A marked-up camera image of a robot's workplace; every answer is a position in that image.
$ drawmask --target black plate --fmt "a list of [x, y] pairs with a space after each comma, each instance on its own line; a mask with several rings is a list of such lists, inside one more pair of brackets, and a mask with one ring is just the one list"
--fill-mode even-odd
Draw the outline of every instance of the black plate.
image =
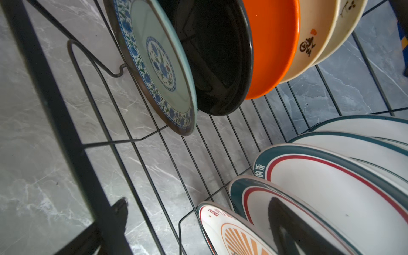
[[251, 84], [253, 44], [241, 0], [159, 0], [182, 42], [198, 109], [227, 115]]

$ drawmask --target green rim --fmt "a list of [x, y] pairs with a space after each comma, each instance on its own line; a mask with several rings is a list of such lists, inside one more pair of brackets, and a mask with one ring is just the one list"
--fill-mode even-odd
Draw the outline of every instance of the green rim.
[[232, 202], [235, 204], [237, 208], [236, 213], [240, 215], [241, 217], [243, 217], [244, 219], [247, 220], [246, 215], [245, 215], [245, 208], [242, 203], [242, 196], [244, 195], [245, 190], [251, 186], [266, 188], [276, 193], [279, 193], [286, 198], [289, 198], [289, 200], [293, 201], [295, 204], [299, 205], [304, 210], [308, 211], [313, 217], [323, 222], [326, 227], [328, 227], [332, 232], [334, 232], [338, 237], [340, 237], [343, 242], [345, 242], [348, 246], [350, 246], [354, 250], [354, 252], [356, 252], [357, 254], [361, 254], [358, 251], [358, 249], [356, 249], [356, 247], [354, 247], [353, 244], [351, 244], [346, 238], [344, 238], [344, 236], [342, 236], [336, 229], [334, 229], [330, 224], [328, 224], [324, 219], [322, 219], [316, 213], [314, 213], [313, 211], [310, 211], [307, 207], [303, 206], [302, 203], [300, 203], [299, 201], [297, 201], [290, 195], [284, 193], [283, 191], [280, 191], [279, 189], [276, 189], [275, 187], [267, 185], [261, 181], [252, 179], [251, 177], [240, 177], [239, 179], [233, 180], [233, 182], [231, 183], [229, 187], [229, 193], [231, 195]]
[[395, 121], [404, 124], [408, 124], [408, 120], [396, 118], [396, 117], [388, 117], [388, 116], [379, 116], [379, 115], [350, 115], [350, 116], [340, 116], [334, 119], [326, 120], [320, 123], [317, 123], [313, 127], [309, 129], [309, 132], [316, 130], [317, 128], [324, 126], [328, 123], [332, 123], [338, 120], [349, 120], [349, 119], [377, 119], [377, 120], [388, 120], [388, 121]]
[[371, 173], [364, 167], [357, 165], [354, 162], [346, 159], [345, 157], [340, 157], [328, 151], [312, 148], [310, 146], [284, 144], [273, 146], [264, 150], [255, 160], [254, 163], [255, 174], [258, 177], [261, 177], [262, 179], [266, 179], [267, 166], [272, 159], [283, 155], [293, 154], [313, 156], [342, 166], [343, 168], [349, 170], [350, 172], [353, 172], [359, 175], [360, 177], [368, 180], [372, 184], [376, 185], [385, 193], [387, 193], [391, 198], [397, 201], [400, 205], [402, 205], [402, 207], [405, 208], [405, 210], [408, 209], [408, 196], [405, 195], [402, 191], [395, 188], [387, 181]]
[[395, 142], [395, 143], [402, 144], [402, 145], [408, 147], [408, 144], [405, 143], [405, 142], [401, 142], [401, 141], [397, 141], [397, 140], [393, 140], [393, 139], [389, 139], [389, 138], [384, 138], [384, 137], [376, 137], [376, 136], [374, 136], [374, 138], [381, 139], [381, 140], [384, 140], [384, 141]]
[[[393, 151], [395, 151], [395, 152], [401, 153], [401, 154], [403, 154], [403, 155], [405, 155], [405, 156], [408, 157], [408, 151], [407, 151], [407, 150], [405, 150], [405, 149], [403, 149], [403, 148], [401, 148], [401, 147], [395, 146], [395, 145], [393, 145], [393, 144], [390, 144], [390, 143], [387, 143], [387, 142], [383, 142], [383, 141], [381, 141], [381, 140], [378, 140], [378, 139], [382, 139], [382, 138], [380, 138], [380, 137], [379, 137], [378, 139], [376, 139], [376, 138], [372, 138], [372, 137], [369, 137], [369, 136], [351, 134], [351, 133], [346, 133], [346, 132], [314, 131], [314, 132], [311, 132], [311, 133], [301, 134], [301, 135], [299, 135], [299, 136], [297, 136], [297, 137], [291, 139], [290, 141], [288, 141], [288, 143], [293, 143], [293, 142], [295, 142], [295, 141], [297, 141], [297, 140], [299, 140], [299, 139], [302, 139], [302, 138], [304, 138], [304, 137], [315, 136], [315, 135], [336, 135], [336, 136], [350, 137], [350, 138], [354, 138], [354, 139], [358, 139], [358, 140], [362, 140], [362, 141], [366, 141], [366, 142], [370, 142], [370, 143], [373, 143], [373, 144], [380, 145], [380, 146], [382, 146], [382, 147], [388, 148], [388, 149], [390, 149], [390, 150], [393, 150]], [[378, 165], [376, 165], [376, 164], [373, 164], [373, 163], [368, 162], [368, 161], [365, 161], [365, 160], [361, 160], [361, 159], [357, 159], [357, 158], [353, 158], [353, 157], [352, 157], [352, 159], [355, 159], [355, 160], [358, 160], [358, 161], [361, 161], [361, 162], [364, 162], [364, 163], [367, 163], [367, 164], [376, 166], [376, 167], [378, 167], [378, 168], [381, 168], [381, 169], [383, 169], [384, 171], [386, 171], [386, 172], [388, 172], [388, 173], [394, 175], [395, 177], [397, 177], [397, 178], [403, 180], [404, 182], [408, 183], [408, 180], [406, 180], [404, 177], [399, 176], [398, 174], [393, 173], [393, 172], [391, 172], [390, 170], [388, 170], [388, 169], [386, 169], [386, 168], [384, 168], [384, 167], [378, 166]]]

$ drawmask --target gray marble countertop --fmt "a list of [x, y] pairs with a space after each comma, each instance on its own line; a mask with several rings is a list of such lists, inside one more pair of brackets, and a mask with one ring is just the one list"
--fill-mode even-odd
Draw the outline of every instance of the gray marble countertop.
[[[122, 59], [91, 0], [41, 0], [74, 36], [110, 70], [118, 71]], [[367, 10], [380, 0], [369, 0]], [[67, 38], [25, 2], [31, 21], [75, 127], [83, 143], [103, 142], [106, 138], [68, 56]], [[408, 78], [402, 75], [404, 59], [397, 20], [388, 2], [364, 16], [355, 32], [380, 85], [393, 109], [408, 106]], [[23, 65], [7, 21], [0, 13], [0, 255], [53, 254], [84, 230], [93, 219], [48, 124], [46, 115]], [[90, 62], [74, 50], [96, 104], [114, 140], [128, 139], [109, 96]], [[343, 115], [386, 111], [375, 82], [351, 36], [331, 57], [319, 64], [328, 87]], [[155, 126], [129, 73], [105, 78], [133, 138], [142, 138]], [[278, 86], [266, 97], [245, 101], [241, 110], [229, 115], [241, 146], [227, 117], [199, 112], [198, 126], [185, 141], [216, 202], [228, 206], [215, 166], [224, 182], [248, 171], [259, 149], [282, 143], [310, 126], [338, 116], [317, 68]], [[273, 109], [272, 115], [268, 102]], [[165, 124], [153, 114], [159, 127]], [[396, 112], [408, 118], [408, 110]], [[218, 136], [218, 132], [229, 152]], [[208, 192], [192, 161], [186, 144], [169, 128], [162, 131], [171, 155], [195, 205], [208, 198]], [[138, 191], [150, 220], [167, 254], [178, 254], [178, 244], [141, 163], [130, 143], [116, 146]], [[192, 210], [180, 179], [158, 134], [137, 143], [147, 170], [164, 203], [176, 231], [179, 220]], [[109, 146], [87, 149], [88, 157], [111, 204], [121, 197], [129, 202], [125, 236], [135, 254], [158, 254], [146, 223]], [[181, 224], [187, 254], [210, 254], [193, 214]]]

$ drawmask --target blue floral plate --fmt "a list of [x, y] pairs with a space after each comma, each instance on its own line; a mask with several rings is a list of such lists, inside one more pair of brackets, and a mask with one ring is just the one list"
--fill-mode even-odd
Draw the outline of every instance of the blue floral plate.
[[186, 55], [156, 0], [104, 0], [120, 50], [147, 100], [164, 122], [190, 135], [197, 96]]

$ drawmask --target white plate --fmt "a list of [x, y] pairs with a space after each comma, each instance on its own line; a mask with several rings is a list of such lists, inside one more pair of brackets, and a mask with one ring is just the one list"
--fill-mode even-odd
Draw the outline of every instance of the white plate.
[[333, 34], [340, 9], [340, 0], [299, 0], [299, 4], [299, 42], [293, 62], [280, 83], [296, 78], [317, 60]]
[[339, 231], [331, 227], [321, 215], [275, 184], [253, 176], [237, 176], [231, 181], [228, 190], [236, 213], [254, 224], [271, 240], [273, 235], [268, 207], [271, 199], [276, 197], [341, 252], [357, 254], [355, 248], [348, 245], [349, 241], [345, 240]]
[[317, 210], [365, 254], [406, 254], [408, 197], [356, 161], [307, 145], [264, 150], [256, 175]]
[[367, 135], [408, 149], [408, 120], [378, 115], [342, 116], [323, 121], [310, 131], [339, 131]]
[[276, 255], [271, 241], [236, 213], [213, 202], [198, 205], [200, 221], [218, 255]]
[[398, 146], [368, 136], [332, 131], [305, 133], [288, 143], [312, 145], [359, 160], [408, 194], [408, 151]]
[[367, 0], [341, 0], [339, 17], [333, 35], [314, 64], [319, 64], [340, 48], [356, 28], [366, 5]]

